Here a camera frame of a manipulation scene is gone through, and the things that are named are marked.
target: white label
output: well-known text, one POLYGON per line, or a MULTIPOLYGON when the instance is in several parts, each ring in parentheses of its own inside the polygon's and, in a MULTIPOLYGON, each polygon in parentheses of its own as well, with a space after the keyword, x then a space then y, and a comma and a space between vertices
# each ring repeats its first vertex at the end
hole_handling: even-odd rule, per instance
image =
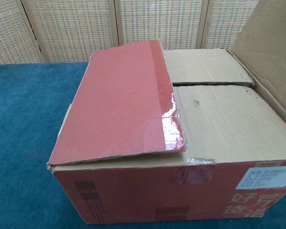
POLYGON ((236 189, 286 186, 286 166, 249 168, 236 189))

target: teal carpet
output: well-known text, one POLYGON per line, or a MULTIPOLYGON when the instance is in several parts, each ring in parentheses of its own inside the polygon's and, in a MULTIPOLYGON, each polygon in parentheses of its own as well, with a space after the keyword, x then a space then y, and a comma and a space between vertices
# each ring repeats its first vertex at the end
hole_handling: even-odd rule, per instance
POLYGON ((286 196, 258 219, 86 225, 46 169, 86 66, 0 65, 0 229, 286 229, 286 196))

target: box flap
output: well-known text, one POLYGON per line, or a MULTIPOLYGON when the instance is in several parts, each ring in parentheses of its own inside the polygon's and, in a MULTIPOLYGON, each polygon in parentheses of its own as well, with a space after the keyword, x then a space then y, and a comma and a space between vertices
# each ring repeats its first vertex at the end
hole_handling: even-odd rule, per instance
POLYGON ((286 123, 251 88, 200 85, 174 91, 188 143, 185 152, 58 166, 54 171, 286 160, 286 123))
POLYGON ((49 165, 185 150, 158 40, 96 52, 49 165))
POLYGON ((243 67, 224 49, 164 51, 173 85, 254 85, 243 67))
POLYGON ((286 0, 260 0, 232 52, 261 83, 258 91, 286 121, 286 0))

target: red box flap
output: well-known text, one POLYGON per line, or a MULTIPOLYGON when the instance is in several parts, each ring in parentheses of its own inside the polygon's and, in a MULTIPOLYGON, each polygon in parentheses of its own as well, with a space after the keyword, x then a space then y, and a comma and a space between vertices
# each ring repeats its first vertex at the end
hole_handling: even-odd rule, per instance
POLYGON ((185 150, 158 40, 95 52, 50 165, 185 150))

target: woven screen panel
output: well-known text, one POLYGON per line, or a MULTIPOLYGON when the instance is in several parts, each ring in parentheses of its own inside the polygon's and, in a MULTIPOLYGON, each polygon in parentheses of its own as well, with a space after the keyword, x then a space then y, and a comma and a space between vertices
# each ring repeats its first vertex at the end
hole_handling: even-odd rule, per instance
POLYGON ((214 0, 206 48, 230 49, 258 0, 214 0))
POLYGON ((121 18, 117 21, 122 25, 123 43, 160 39, 167 50, 195 48, 202 0, 119 0, 119 3, 121 18))
POLYGON ((88 61, 113 47, 106 0, 27 0, 50 62, 88 61))
POLYGON ((0 64, 40 62, 15 0, 0 0, 0 64))

